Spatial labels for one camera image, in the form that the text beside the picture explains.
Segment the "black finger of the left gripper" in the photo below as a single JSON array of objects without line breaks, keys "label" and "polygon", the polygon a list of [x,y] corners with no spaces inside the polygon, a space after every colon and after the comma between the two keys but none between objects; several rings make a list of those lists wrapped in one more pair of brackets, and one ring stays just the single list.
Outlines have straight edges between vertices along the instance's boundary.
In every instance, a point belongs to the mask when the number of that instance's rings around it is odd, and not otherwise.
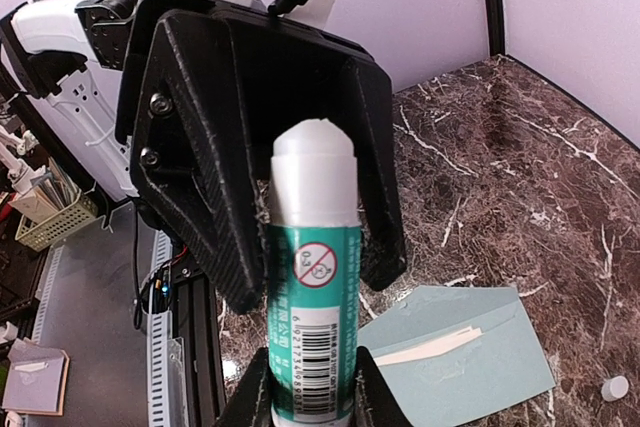
[{"label": "black finger of the left gripper", "polygon": [[374,291],[406,271],[406,247],[396,169],[391,81],[374,62],[351,58],[342,70],[346,127],[358,160],[359,192],[370,241],[362,280]]}]

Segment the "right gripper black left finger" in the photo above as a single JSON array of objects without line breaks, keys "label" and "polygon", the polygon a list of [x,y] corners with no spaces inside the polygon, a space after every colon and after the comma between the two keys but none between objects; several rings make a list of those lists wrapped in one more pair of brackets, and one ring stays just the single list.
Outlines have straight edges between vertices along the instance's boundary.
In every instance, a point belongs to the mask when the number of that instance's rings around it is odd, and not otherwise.
[{"label": "right gripper black left finger", "polygon": [[271,373],[268,349],[256,351],[215,427],[269,427]]}]

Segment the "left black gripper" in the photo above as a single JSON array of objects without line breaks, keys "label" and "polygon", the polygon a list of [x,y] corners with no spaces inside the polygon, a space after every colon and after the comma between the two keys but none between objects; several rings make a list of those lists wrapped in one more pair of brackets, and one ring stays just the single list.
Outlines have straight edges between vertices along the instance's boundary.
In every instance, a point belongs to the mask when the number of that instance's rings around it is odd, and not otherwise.
[{"label": "left black gripper", "polygon": [[359,45],[216,0],[139,0],[115,137],[133,137],[141,197],[237,314],[263,291],[254,147],[327,119],[390,144],[390,79]]}]

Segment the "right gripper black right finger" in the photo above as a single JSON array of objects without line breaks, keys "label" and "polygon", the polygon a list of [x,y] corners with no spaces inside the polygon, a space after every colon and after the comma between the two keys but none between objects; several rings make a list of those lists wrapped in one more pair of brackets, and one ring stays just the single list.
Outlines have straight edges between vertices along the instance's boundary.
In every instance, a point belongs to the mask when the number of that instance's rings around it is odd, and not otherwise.
[{"label": "right gripper black right finger", "polygon": [[356,397],[352,425],[411,427],[369,350],[357,348]]}]

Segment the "beige ornate letter paper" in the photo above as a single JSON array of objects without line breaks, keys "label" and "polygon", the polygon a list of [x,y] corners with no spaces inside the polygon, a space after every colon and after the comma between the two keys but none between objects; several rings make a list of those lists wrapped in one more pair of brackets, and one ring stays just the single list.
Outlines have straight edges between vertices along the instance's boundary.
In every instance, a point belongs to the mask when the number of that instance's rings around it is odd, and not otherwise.
[{"label": "beige ornate letter paper", "polygon": [[374,362],[377,366],[387,366],[438,357],[462,347],[482,335],[481,328],[469,326],[409,348],[378,356]]}]

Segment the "teal paper envelope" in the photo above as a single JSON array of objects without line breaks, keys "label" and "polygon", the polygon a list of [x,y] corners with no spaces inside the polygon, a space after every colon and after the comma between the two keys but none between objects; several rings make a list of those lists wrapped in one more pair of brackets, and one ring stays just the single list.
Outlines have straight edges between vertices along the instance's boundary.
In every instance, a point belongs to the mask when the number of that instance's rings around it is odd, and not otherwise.
[{"label": "teal paper envelope", "polygon": [[362,327],[373,358],[466,327],[483,335],[444,355],[378,366],[414,426],[459,426],[555,385],[529,316],[512,287],[419,286]]}]

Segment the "white green glue stick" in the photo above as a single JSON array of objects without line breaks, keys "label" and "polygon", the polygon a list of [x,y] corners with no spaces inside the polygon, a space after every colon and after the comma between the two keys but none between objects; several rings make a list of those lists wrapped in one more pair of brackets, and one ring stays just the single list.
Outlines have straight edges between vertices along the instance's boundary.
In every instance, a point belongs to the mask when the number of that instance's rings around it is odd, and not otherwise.
[{"label": "white green glue stick", "polygon": [[347,426],[355,401],[361,224],[357,159],[327,119],[273,144],[267,326],[276,426]]}]

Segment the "white glue stick cap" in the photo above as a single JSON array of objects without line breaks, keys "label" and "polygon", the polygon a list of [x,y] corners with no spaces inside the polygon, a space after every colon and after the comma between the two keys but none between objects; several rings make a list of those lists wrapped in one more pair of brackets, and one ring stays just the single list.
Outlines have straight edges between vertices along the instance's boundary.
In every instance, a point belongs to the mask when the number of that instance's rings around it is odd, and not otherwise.
[{"label": "white glue stick cap", "polygon": [[619,375],[606,380],[601,387],[601,396],[605,402],[615,402],[623,399],[629,392],[628,379]]}]

